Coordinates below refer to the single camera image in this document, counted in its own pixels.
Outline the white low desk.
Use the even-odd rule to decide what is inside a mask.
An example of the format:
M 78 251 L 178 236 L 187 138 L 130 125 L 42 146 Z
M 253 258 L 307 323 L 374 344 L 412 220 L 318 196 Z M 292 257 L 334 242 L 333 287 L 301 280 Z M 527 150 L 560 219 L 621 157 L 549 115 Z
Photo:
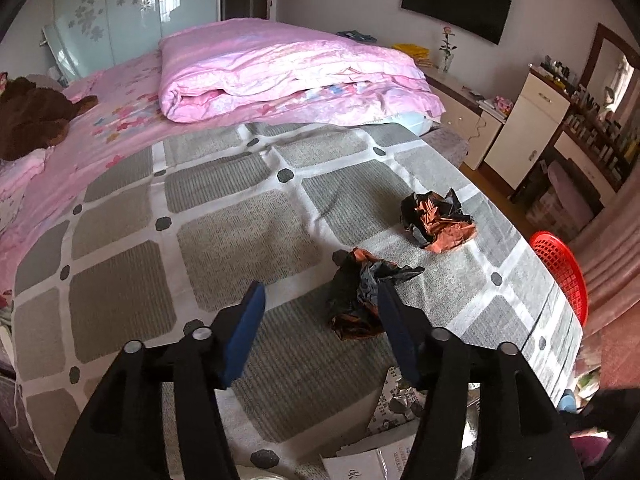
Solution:
M 469 87 L 453 76 L 433 67 L 424 68 L 422 72 L 445 107 L 440 123 L 468 141 L 469 153 L 464 163 L 477 170 L 494 144 L 503 122 L 484 110 L 480 106 L 482 99 L 474 96 Z

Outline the pink floral bed sheet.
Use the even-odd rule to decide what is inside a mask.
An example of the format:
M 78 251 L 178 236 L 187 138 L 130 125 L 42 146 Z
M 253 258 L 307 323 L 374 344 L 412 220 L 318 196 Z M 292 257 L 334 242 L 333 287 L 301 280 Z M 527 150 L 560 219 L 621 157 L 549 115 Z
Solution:
M 64 94 L 97 106 L 74 119 L 66 139 L 1 170 L 1 203 L 18 193 L 17 213 L 1 230 L 1 290 L 15 292 L 21 258 L 54 218 L 96 177 L 126 157 L 170 135 L 160 111 L 160 51 L 73 82 Z

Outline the red plastic basket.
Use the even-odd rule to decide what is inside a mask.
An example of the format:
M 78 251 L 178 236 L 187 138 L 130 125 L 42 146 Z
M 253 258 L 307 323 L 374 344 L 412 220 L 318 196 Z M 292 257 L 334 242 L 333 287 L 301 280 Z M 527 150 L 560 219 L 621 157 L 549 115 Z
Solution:
M 538 231 L 529 245 L 560 286 L 581 326 L 588 318 L 588 292 L 582 270 L 570 248 L 548 231 Z

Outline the white tall cabinet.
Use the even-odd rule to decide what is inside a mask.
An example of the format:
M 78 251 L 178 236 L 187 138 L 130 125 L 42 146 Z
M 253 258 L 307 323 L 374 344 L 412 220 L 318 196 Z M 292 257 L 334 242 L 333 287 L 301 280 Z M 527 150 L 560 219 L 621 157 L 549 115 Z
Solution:
M 570 100 L 531 67 L 511 113 L 484 162 L 513 191 L 533 168 L 570 107 Z

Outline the dark wrapper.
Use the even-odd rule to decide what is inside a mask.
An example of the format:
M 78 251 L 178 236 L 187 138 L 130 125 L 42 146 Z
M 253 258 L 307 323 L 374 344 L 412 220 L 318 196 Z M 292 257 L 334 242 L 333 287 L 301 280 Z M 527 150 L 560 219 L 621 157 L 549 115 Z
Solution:
M 424 273 L 423 266 L 400 266 L 365 249 L 338 250 L 337 270 L 326 300 L 328 325 L 341 340 L 363 340 L 384 333 L 378 314 L 378 282 L 402 284 Z

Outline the grey checkered blanket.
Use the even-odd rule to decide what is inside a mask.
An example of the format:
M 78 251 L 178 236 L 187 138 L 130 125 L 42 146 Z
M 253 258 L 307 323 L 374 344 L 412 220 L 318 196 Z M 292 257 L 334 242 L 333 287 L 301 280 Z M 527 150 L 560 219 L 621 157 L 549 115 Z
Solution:
M 454 189 L 477 234 L 434 254 L 400 221 L 412 193 Z M 18 265 L 13 338 L 26 413 L 58 466 L 77 419 L 127 341 L 166 344 L 237 304 L 266 313 L 242 377 L 218 396 L 234 458 L 292 479 L 368 429 L 394 365 L 383 336 L 341 340 L 326 300 L 338 250 L 423 266 L 399 295 L 468 344 L 512 341 L 552 399 L 582 329 L 508 219 L 398 125 L 201 130 L 142 148 L 96 177 Z

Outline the purple covered stool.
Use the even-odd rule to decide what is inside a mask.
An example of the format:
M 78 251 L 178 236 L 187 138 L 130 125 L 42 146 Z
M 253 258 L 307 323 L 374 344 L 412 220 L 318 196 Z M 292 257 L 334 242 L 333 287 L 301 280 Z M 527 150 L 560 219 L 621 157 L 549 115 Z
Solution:
M 573 220 L 578 231 L 581 231 L 593 218 L 593 212 L 584 196 L 557 160 L 550 164 L 548 178 L 562 208 Z

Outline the dark vanity dresser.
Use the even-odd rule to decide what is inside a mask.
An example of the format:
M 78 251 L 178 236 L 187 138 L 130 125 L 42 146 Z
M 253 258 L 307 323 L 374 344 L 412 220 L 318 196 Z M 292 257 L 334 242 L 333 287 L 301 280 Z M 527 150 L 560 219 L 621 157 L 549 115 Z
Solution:
M 568 102 L 538 158 L 538 172 L 556 160 L 588 204 L 602 208 L 622 188 L 639 156 L 639 53 L 603 24 L 597 26 L 582 74 L 544 62 L 542 80 Z

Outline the brown plush bear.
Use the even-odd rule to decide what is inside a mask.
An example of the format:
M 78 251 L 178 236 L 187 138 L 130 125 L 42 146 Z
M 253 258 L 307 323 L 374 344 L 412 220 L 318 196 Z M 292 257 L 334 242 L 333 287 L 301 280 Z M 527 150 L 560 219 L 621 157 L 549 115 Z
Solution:
M 1 74 L 1 159 L 14 162 L 40 148 L 66 139 L 70 123 L 99 100 L 85 96 L 72 102 L 62 92 L 40 88 L 25 77 L 9 80 Z

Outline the light blue pillow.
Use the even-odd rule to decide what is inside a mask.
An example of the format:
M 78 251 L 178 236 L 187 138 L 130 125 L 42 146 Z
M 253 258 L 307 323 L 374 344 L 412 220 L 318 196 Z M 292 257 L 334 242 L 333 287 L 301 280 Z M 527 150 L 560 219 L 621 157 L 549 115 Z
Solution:
M 428 133 L 434 125 L 431 118 L 416 112 L 401 113 L 397 116 L 396 122 L 410 130 L 416 136 L 423 136 Z

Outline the pink folded quilt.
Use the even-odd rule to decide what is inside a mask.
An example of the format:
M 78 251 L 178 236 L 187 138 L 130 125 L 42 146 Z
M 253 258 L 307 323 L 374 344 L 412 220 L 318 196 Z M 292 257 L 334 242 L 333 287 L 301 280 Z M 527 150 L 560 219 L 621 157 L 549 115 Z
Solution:
M 158 104 L 172 122 L 350 126 L 445 110 L 405 53 L 260 18 L 176 32 L 160 57 Z

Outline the orange black wrapper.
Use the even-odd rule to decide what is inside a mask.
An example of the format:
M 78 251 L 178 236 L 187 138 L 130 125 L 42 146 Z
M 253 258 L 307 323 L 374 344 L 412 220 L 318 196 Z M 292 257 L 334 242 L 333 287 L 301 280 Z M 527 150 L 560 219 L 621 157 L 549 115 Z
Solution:
M 473 217 L 462 210 L 453 188 L 446 195 L 430 191 L 407 196 L 400 203 L 400 221 L 422 249 L 434 254 L 450 252 L 477 234 Z

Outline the yellow folded cloth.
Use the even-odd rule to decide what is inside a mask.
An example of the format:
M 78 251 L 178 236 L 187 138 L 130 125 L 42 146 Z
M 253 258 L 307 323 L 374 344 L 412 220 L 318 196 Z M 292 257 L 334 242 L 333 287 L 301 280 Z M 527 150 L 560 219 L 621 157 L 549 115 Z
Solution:
M 426 63 L 430 50 L 417 44 L 393 44 L 392 48 L 408 55 L 416 63 Z

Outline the pink curtain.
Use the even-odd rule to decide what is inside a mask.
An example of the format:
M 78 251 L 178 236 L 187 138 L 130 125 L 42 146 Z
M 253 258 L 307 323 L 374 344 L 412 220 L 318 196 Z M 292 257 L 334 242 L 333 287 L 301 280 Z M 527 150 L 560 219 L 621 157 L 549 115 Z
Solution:
M 589 313 L 579 356 L 600 367 L 603 388 L 639 385 L 639 168 L 580 232 L 572 251 L 582 269 Z

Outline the glass sliding wardrobe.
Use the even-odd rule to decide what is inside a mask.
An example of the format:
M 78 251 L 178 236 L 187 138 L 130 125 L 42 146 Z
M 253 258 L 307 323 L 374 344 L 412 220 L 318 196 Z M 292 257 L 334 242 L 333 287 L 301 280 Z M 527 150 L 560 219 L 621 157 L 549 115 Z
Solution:
M 66 81 L 158 47 L 180 30 L 220 19 L 220 0 L 52 0 L 43 36 Z

